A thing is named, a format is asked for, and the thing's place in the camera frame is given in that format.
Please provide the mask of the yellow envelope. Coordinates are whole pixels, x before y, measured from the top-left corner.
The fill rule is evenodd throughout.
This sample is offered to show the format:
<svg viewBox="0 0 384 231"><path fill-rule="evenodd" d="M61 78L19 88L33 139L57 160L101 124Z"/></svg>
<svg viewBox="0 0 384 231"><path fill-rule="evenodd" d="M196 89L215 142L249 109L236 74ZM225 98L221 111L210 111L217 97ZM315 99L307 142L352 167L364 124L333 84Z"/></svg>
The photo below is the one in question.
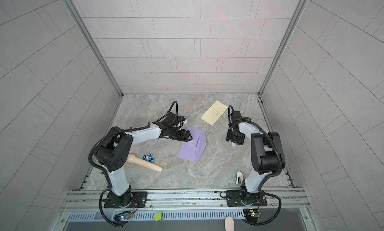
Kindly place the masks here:
<svg viewBox="0 0 384 231"><path fill-rule="evenodd" d="M201 119L213 126L228 109L228 106L218 100L202 115Z"/></svg>

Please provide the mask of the purple paper sheet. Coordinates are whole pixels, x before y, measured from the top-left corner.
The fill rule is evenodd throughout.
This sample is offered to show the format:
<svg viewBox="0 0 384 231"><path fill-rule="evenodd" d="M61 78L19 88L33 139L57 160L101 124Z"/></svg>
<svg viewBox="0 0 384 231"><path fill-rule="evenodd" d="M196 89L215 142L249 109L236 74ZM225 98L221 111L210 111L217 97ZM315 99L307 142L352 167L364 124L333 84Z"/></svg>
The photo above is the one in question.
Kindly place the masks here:
<svg viewBox="0 0 384 231"><path fill-rule="evenodd" d="M203 130L190 127L187 128L187 131L190 131L192 140L182 143L178 158L198 162L207 145L206 133Z"/></svg>

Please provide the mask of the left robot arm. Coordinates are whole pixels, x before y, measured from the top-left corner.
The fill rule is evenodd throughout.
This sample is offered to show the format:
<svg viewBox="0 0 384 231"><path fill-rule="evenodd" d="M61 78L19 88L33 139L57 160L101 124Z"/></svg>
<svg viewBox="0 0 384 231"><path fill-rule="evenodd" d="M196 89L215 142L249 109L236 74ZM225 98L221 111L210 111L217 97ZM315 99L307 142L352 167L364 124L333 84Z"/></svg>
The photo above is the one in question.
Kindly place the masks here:
<svg viewBox="0 0 384 231"><path fill-rule="evenodd" d="M125 176L124 165L131 147L161 138L180 142L192 141L190 131L182 128L185 121L184 116L168 112L159 120L144 127L129 129L113 127L94 145L89 153L89 163L104 173L112 197L120 201L130 196L131 187Z"/></svg>

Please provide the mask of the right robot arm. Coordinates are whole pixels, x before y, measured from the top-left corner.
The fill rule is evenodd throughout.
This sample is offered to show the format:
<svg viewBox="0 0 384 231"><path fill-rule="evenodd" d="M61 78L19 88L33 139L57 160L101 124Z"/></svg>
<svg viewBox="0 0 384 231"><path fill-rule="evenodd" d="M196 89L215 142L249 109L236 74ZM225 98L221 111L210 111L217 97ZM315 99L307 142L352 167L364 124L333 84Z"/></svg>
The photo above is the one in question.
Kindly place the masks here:
<svg viewBox="0 0 384 231"><path fill-rule="evenodd" d="M251 141L253 170L240 187L241 202L250 206L266 196L262 191L263 185L269 178L280 175L286 165L281 139L278 133L266 132L251 118L242 117L232 106L229 107L228 118L226 141L240 146L244 144L245 138Z"/></svg>

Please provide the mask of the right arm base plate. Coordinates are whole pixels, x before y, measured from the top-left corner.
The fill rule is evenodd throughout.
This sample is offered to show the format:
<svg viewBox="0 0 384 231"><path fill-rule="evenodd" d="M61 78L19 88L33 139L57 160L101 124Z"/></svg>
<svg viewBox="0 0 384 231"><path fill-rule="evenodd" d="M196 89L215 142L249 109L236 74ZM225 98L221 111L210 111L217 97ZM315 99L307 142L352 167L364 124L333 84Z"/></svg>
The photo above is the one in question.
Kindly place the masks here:
<svg viewBox="0 0 384 231"><path fill-rule="evenodd" d="M241 191L225 191L224 198L228 207L265 207L268 205L265 195Z"/></svg>

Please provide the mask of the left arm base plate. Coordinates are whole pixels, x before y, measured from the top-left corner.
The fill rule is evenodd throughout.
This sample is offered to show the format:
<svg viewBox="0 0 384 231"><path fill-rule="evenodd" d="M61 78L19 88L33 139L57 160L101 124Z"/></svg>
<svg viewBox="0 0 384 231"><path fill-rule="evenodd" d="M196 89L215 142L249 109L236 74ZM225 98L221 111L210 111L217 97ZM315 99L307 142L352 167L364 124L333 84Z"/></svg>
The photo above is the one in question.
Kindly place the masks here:
<svg viewBox="0 0 384 231"><path fill-rule="evenodd" d="M122 196L117 196L112 192L102 199L102 202L104 202L104 208L107 209L136 209L145 207L147 197L147 192L128 192Z"/></svg>

